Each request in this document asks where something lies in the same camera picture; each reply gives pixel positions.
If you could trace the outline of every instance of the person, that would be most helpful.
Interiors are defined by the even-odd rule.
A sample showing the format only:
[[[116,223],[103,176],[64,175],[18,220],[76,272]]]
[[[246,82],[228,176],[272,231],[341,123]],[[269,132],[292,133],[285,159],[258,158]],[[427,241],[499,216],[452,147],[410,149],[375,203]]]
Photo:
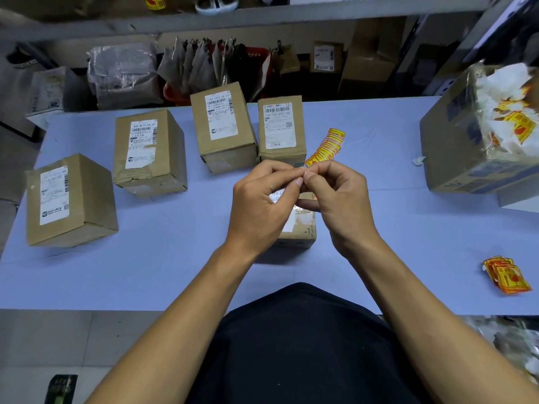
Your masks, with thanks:
[[[294,204],[322,214],[387,322],[307,284],[225,314]],[[264,161],[234,186],[223,245],[87,404],[181,402],[531,404],[539,393],[382,240],[364,176],[334,161]]]

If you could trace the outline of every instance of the table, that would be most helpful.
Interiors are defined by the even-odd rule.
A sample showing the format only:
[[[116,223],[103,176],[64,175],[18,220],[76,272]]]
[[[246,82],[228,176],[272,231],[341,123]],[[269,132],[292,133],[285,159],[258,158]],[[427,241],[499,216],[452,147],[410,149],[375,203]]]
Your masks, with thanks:
[[[395,252],[453,312],[539,314],[539,215],[499,208],[496,196],[431,193],[422,167],[419,120],[437,97],[304,103],[307,151],[329,128],[347,133],[337,160],[367,176],[374,219]],[[185,133],[189,190],[139,199],[115,187],[120,231],[71,249],[25,243],[22,201],[0,263],[0,308],[164,310],[225,239],[232,186],[248,170],[213,176],[198,155],[191,108],[170,109]],[[258,110],[249,105],[258,133]],[[113,166],[114,119],[144,110],[58,115],[37,167],[80,152]],[[322,218],[306,251],[260,258],[231,309],[294,282],[308,282],[380,313],[334,250]],[[514,258],[536,290],[505,296],[481,271],[491,256]]]

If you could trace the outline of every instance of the person's left hand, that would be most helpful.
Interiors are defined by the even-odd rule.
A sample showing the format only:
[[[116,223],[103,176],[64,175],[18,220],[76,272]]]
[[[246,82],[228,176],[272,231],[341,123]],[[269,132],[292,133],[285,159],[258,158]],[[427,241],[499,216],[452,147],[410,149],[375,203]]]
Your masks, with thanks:
[[[225,245],[252,261],[273,245],[298,201],[306,170],[265,160],[236,183]],[[283,187],[285,191],[273,203],[270,194]]]

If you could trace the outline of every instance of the black shirt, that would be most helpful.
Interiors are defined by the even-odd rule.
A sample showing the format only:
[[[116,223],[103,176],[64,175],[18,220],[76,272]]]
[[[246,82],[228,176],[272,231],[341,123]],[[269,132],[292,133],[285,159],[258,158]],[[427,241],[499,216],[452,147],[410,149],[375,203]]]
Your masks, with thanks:
[[[227,314],[188,403],[430,403],[374,313],[306,283]]]

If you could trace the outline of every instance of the shelf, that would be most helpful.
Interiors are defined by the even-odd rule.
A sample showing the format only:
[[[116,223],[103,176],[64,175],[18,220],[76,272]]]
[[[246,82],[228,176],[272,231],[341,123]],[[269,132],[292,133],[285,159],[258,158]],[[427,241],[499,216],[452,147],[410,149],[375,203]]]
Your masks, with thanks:
[[[197,14],[152,15],[44,24],[32,22],[0,29],[0,40],[28,42],[201,29],[254,27],[297,22],[352,20],[435,13],[484,11],[490,0],[369,0],[245,8],[205,17]]]

